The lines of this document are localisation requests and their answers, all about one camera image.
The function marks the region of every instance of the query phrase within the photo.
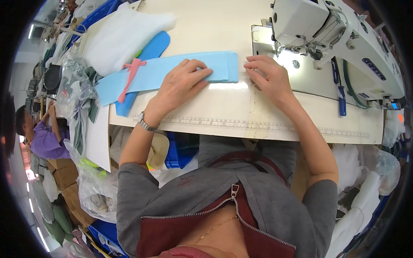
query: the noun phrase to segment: metal watch band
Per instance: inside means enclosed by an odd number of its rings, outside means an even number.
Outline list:
[[[156,129],[158,129],[159,125],[157,127],[151,127],[147,125],[145,121],[143,120],[144,116],[145,116],[145,111],[142,111],[139,114],[139,119],[138,119],[138,123],[142,126],[143,129],[145,129],[146,131],[155,131]]]

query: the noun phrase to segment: purple fabric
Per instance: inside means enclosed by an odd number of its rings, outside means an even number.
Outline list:
[[[34,137],[30,144],[31,151],[44,159],[70,159],[69,151],[63,144],[64,139],[70,139],[69,131],[59,129],[61,141],[57,140],[52,127],[46,126],[42,121],[33,129]]]

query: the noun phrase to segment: blue bin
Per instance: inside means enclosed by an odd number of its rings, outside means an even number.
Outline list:
[[[165,159],[167,168],[184,168],[199,150],[199,135],[166,132],[169,150]]]
[[[89,16],[86,17],[86,19],[81,22],[86,29],[88,29],[92,24],[95,22],[99,21],[103,17],[113,13],[118,9],[118,6],[120,6],[123,2],[121,0],[107,0],[105,3],[103,3],[101,6],[99,6],[95,11],[93,11]],[[77,31],[79,32],[85,32],[85,28],[81,25],[77,27]],[[72,40],[69,44],[69,47],[72,46],[72,42],[76,41],[79,38],[79,36],[73,35]]]
[[[97,240],[97,242],[108,252],[110,251],[109,247],[107,245],[103,245],[99,241],[99,234],[102,235],[104,238],[109,240],[111,245],[119,247],[120,250],[122,250],[124,257],[128,257],[121,248],[121,245],[118,242],[118,235],[116,233],[116,224],[113,223],[108,223],[104,222],[102,220],[97,220],[94,223],[92,223],[88,227],[90,233],[94,236],[94,238]]]

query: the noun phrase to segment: measuring tape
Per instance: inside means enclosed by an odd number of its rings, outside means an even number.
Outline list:
[[[133,115],[133,121],[137,122],[139,115]],[[195,116],[166,116],[161,125],[178,125],[186,127],[272,132],[272,133],[296,133],[293,125],[277,124],[273,122],[249,121],[242,119],[225,119]],[[335,128],[317,127],[323,136],[346,136],[369,138],[367,132],[341,130]]]

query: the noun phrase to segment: orange object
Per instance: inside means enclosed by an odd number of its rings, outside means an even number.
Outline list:
[[[131,82],[132,82],[133,78],[135,77],[136,72],[138,71],[138,68],[141,65],[146,65],[146,61],[141,62],[140,59],[138,59],[138,58],[134,58],[132,60],[131,64],[124,64],[123,65],[123,68],[128,68],[129,77],[128,77],[128,82],[126,83],[126,86],[123,89],[123,92],[121,93],[121,95],[118,98],[118,101],[120,103],[123,103],[125,101],[125,95],[126,95],[126,92],[128,91],[129,85],[131,85]]]

